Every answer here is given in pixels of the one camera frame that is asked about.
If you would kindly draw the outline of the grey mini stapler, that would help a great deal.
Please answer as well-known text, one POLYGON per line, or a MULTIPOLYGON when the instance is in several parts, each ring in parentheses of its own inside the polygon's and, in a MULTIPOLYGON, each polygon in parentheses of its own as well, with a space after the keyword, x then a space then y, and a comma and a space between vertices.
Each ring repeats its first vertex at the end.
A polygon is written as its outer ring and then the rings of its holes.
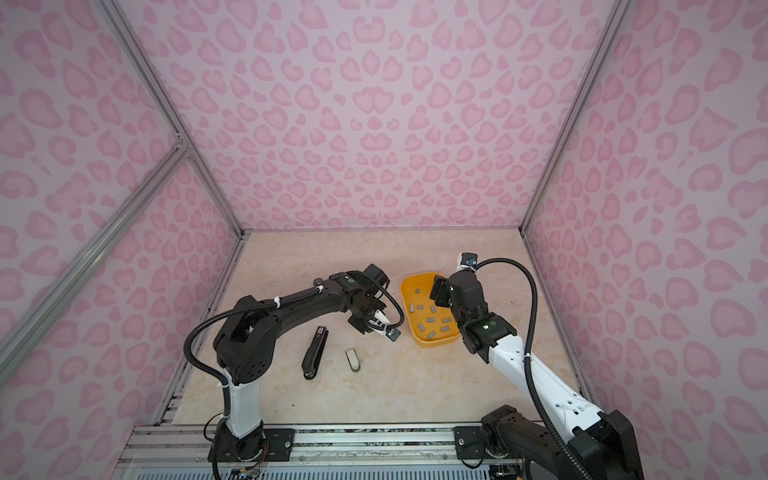
POLYGON ((359 372, 361 369, 361 363, 356 350, 354 348, 347 349, 345 351, 345 356, 351 371, 355 373, 359 372))

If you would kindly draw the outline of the black long stapler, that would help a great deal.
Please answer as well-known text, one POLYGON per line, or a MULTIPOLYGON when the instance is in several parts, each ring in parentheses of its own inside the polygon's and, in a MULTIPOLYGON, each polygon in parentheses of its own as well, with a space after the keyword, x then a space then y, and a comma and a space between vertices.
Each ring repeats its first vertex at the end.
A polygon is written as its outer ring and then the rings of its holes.
POLYGON ((315 331, 301 364, 302 374, 306 380, 313 380, 317 376, 328 335, 328 329, 324 326, 319 326, 315 331))

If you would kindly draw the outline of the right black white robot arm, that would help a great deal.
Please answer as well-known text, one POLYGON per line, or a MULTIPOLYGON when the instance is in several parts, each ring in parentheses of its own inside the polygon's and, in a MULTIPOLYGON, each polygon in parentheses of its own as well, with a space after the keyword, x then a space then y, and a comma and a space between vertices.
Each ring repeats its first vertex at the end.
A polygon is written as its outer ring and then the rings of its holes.
POLYGON ((558 479, 641 479, 634 427, 617 410, 604 412, 572 389, 490 311, 475 272, 436 276, 431 299, 451 311, 467 350, 501 372, 540 416, 534 422, 504 405, 481 420, 486 448, 520 456, 558 479))

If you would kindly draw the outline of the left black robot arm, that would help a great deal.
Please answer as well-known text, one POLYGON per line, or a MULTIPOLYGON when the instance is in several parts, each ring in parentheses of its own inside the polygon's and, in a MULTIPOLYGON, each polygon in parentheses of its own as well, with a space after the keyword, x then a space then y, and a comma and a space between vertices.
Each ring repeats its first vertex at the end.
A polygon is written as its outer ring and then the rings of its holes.
POLYGON ((223 412, 211 440, 208 461, 263 461, 268 440, 258 407, 260 379, 270 368, 283 334, 332 313, 347 313, 361 334, 390 341, 400 336, 405 312, 388 292, 390 280, 374 264, 342 271, 287 296, 257 300, 245 296, 235 307, 195 326, 184 341, 186 361, 213 377, 223 396, 223 412))

